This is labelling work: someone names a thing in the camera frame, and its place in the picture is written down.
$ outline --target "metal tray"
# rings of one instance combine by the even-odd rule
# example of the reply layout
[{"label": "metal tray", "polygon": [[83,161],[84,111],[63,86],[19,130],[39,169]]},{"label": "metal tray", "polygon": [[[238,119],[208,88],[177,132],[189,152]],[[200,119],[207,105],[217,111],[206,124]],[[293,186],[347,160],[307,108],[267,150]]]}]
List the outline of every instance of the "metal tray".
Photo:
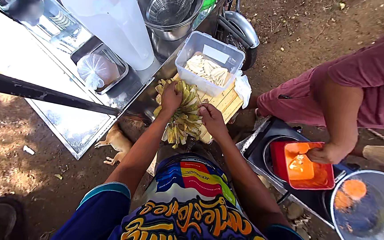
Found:
[{"label": "metal tray", "polygon": [[120,72],[120,76],[113,80],[110,84],[104,85],[103,88],[97,88],[95,93],[99,95],[105,94],[109,91],[115,84],[119,83],[127,74],[128,74],[128,64],[122,60],[118,55],[116,55],[108,46],[102,43],[100,40],[95,41],[95,39],[90,38],[85,44],[83,44],[79,49],[71,54],[71,59],[75,64],[81,59],[83,56],[94,53],[101,55],[107,58],[109,61],[115,63],[118,67],[118,71]]}]

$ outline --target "white plastic container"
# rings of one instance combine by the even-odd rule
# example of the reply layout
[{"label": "white plastic container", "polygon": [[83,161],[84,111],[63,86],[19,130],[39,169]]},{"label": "white plastic container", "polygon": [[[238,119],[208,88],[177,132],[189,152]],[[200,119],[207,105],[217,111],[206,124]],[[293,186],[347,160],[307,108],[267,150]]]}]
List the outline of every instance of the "white plastic container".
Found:
[{"label": "white plastic container", "polygon": [[62,0],[88,30],[135,70],[154,61],[151,41],[136,0]]},{"label": "white plastic container", "polygon": [[[229,76],[225,80],[223,87],[217,86],[184,68],[186,61],[193,55],[196,55],[196,53],[203,53],[206,56],[204,56],[205,58],[228,69]],[[236,47],[222,43],[208,34],[193,31],[186,39],[185,45],[178,53],[174,63],[176,64],[180,79],[185,80],[188,84],[196,84],[199,90],[210,96],[218,96],[232,84],[237,71],[242,67],[244,59],[245,54]]]}]

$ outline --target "metal colander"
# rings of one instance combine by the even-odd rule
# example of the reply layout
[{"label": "metal colander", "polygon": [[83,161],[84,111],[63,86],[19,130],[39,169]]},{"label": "metal colander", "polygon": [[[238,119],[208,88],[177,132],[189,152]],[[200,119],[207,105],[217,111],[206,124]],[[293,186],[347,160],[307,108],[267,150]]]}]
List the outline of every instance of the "metal colander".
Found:
[{"label": "metal colander", "polygon": [[152,0],[146,18],[152,24],[178,24],[188,15],[194,0]]}]

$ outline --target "dog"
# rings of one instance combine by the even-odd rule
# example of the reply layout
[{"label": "dog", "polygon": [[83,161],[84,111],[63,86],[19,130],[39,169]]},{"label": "dog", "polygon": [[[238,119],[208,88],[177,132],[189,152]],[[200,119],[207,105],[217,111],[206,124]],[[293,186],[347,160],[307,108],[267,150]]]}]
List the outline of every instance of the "dog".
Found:
[{"label": "dog", "polygon": [[117,153],[114,158],[106,157],[107,161],[103,162],[114,165],[117,161],[121,162],[125,155],[130,151],[133,143],[124,136],[118,123],[115,123],[114,126],[109,129],[108,134],[106,135],[106,140],[98,142],[94,145],[94,148],[107,145],[111,145],[115,150],[119,151],[119,153]]}]

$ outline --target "hand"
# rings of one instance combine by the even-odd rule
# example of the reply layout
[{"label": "hand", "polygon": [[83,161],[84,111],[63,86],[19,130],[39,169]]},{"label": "hand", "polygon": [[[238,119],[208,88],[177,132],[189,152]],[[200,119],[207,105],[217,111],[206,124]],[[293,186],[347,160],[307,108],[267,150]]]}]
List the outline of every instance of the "hand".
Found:
[{"label": "hand", "polygon": [[351,150],[346,146],[327,143],[323,148],[313,148],[306,155],[309,160],[322,164],[338,164]]},{"label": "hand", "polygon": [[203,103],[198,106],[200,107],[198,115],[202,116],[202,123],[213,136],[213,139],[218,143],[224,139],[231,139],[221,112],[209,103]]},{"label": "hand", "polygon": [[161,96],[161,111],[173,116],[177,108],[182,103],[182,92],[176,94],[175,88],[178,82],[172,82],[165,86],[163,95]]}]

